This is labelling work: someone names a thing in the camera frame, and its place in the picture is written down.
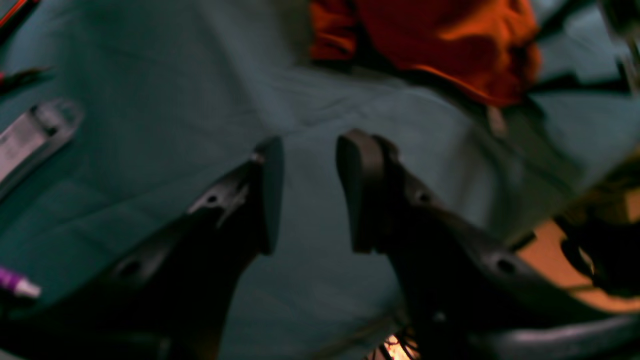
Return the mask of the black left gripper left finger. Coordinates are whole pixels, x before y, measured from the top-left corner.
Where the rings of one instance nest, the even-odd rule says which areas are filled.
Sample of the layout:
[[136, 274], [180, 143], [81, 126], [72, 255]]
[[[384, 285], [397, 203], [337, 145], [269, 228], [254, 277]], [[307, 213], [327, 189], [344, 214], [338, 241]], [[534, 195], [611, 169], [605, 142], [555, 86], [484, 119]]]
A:
[[25, 360], [215, 360], [234, 290], [271, 255], [284, 144], [259, 143], [169, 224], [56, 303], [1, 318], [1, 349]]

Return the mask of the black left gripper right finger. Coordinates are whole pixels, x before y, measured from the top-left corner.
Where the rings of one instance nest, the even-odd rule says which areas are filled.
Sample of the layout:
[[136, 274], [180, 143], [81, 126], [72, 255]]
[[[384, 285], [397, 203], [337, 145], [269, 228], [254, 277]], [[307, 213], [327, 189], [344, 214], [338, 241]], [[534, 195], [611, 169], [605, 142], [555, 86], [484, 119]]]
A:
[[425, 360], [637, 360], [639, 313], [599, 310], [440, 205], [393, 142], [336, 142], [357, 253], [389, 259]]

